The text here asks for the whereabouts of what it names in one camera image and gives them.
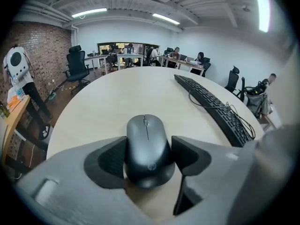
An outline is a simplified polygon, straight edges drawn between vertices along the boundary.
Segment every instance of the white shirt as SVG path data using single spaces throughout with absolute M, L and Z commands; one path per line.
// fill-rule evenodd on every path
M 6 56 L 5 56 L 5 57 L 4 57 L 4 60 L 3 60 L 3 71 L 4 71 L 4 67 L 6 66 L 6 64 L 7 64 L 7 58 L 6 58 Z M 29 71 L 24 75 L 24 77 L 23 77 L 22 79 L 19 80 L 19 82 L 20 82 L 20 85 L 21 85 L 22 87 L 24 87 L 24 86 L 25 86 L 26 84 L 28 84 L 28 83 L 32 83 L 32 82 L 33 82 L 32 77 L 31 77 Z
M 152 52 L 151 52 L 150 57 L 154 58 L 154 59 L 157 59 L 157 56 L 158 56 L 158 52 L 156 51 L 156 49 L 153 49 Z

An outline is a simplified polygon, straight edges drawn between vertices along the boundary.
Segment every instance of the ceiling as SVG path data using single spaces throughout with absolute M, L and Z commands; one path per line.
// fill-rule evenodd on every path
M 247 6 L 249 12 L 243 11 Z M 83 19 L 71 15 L 96 8 L 107 8 L 104 13 L 86 15 Z M 287 31 L 284 15 L 272 1 L 270 32 Z M 258 30 L 256 0 L 27 0 L 21 12 L 35 13 L 62 22 L 63 27 L 107 19 L 128 19 L 157 23 L 174 31 L 192 26 L 228 26 L 247 31 Z M 158 13 L 172 18 L 175 26 L 152 16 Z

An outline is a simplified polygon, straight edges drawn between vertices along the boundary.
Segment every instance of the computer mouse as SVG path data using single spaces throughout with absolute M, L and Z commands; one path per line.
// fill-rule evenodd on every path
M 141 188 L 153 188 L 170 180 L 174 170 L 163 122 L 150 114 L 130 119 L 125 149 L 125 172 L 129 180 Z

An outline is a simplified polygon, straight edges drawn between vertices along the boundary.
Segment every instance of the black keyboard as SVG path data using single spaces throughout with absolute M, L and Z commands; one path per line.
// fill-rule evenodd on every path
M 218 98 L 195 80 L 179 75 L 174 75 L 174 77 L 182 87 L 187 91 L 191 91 L 190 94 L 202 106 L 207 107 L 205 109 L 222 129 L 233 147 L 243 147 L 246 142 L 252 140 L 248 131 L 235 116 L 231 108 L 225 106 Z

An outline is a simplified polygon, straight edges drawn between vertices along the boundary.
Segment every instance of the green object on floor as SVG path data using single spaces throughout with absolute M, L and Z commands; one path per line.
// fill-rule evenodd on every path
M 56 92 L 54 92 L 53 90 L 51 90 L 50 95 L 49 95 L 49 100 L 52 100 L 55 97 L 56 97 Z

